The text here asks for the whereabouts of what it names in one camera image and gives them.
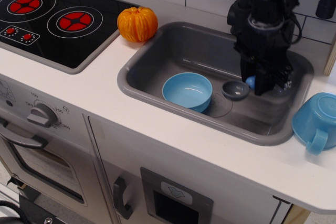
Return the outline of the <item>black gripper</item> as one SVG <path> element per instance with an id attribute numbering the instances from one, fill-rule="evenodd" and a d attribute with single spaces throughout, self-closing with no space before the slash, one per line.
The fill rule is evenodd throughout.
<path id="1" fill-rule="evenodd" d="M 287 50 L 293 38 L 293 23 L 285 23 L 274 31 L 253 29 L 247 23 L 233 26 L 235 49 L 239 52 L 242 81 L 256 76 L 255 95 L 272 90 L 275 85 L 291 87 L 293 67 Z"/>

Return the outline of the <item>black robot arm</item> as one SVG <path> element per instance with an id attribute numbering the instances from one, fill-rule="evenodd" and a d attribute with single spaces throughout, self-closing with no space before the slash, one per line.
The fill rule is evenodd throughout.
<path id="1" fill-rule="evenodd" d="M 291 86 L 287 51 L 299 26 L 292 11 L 297 5 L 298 0 L 236 0 L 229 9 L 227 23 L 236 37 L 241 77 L 255 77 L 255 95 Z"/>

